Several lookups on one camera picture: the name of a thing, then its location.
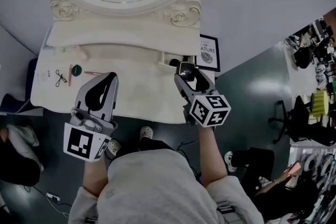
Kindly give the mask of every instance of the white wall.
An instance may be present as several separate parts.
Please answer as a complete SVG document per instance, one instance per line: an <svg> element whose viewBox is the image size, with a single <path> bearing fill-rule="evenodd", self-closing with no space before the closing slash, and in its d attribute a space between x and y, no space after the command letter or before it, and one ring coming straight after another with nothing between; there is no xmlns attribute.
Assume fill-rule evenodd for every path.
<svg viewBox="0 0 336 224"><path fill-rule="evenodd" d="M336 0L203 0L201 32L219 38L225 72L336 7ZM49 0L0 0L0 24L35 53L52 25Z"/></svg>
<svg viewBox="0 0 336 224"><path fill-rule="evenodd" d="M6 93L25 100L28 64L35 57L0 26L0 103Z"/></svg>

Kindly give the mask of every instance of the vanity table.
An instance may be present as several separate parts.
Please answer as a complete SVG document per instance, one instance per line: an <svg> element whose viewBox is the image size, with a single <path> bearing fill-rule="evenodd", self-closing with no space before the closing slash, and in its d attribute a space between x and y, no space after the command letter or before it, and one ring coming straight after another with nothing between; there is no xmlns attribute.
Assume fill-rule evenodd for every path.
<svg viewBox="0 0 336 224"><path fill-rule="evenodd" d="M119 91L114 115L184 123L186 101L174 82L171 59L199 53L201 0L50 0L55 23L46 35L31 102L70 113L91 72L115 72ZM82 74L71 77L69 67ZM61 75L67 82L60 81ZM212 71L204 71L214 81Z"/></svg>

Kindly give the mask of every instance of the sleeve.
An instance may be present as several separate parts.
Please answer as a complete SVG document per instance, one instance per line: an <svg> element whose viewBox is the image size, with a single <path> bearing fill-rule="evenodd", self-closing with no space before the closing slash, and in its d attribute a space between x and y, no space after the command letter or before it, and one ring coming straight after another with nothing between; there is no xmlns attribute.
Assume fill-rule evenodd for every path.
<svg viewBox="0 0 336 224"><path fill-rule="evenodd" d="M97 201L96 196L80 187L70 210L68 224L98 224Z"/></svg>
<svg viewBox="0 0 336 224"><path fill-rule="evenodd" d="M212 182L206 190L217 205L228 202L245 223L264 223L261 213L246 195L237 177L226 176Z"/></svg>

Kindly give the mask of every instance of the framed picture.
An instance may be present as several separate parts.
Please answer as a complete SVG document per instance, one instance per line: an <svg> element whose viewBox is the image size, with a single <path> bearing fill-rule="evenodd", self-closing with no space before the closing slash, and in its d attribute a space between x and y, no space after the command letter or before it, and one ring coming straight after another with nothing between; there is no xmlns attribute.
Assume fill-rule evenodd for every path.
<svg viewBox="0 0 336 224"><path fill-rule="evenodd" d="M200 55L195 56L195 64L199 69L221 71L219 62L218 39L201 35Z"/></svg>

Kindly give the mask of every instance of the power strip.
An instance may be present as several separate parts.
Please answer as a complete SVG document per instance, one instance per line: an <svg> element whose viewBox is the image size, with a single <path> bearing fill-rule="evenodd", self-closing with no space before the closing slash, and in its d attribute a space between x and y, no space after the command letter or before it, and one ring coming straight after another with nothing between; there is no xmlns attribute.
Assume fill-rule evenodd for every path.
<svg viewBox="0 0 336 224"><path fill-rule="evenodd" d="M47 193L46 196L51 199L51 200L57 200L57 201L61 201L61 198L59 198L58 196L51 194L51 193Z"/></svg>

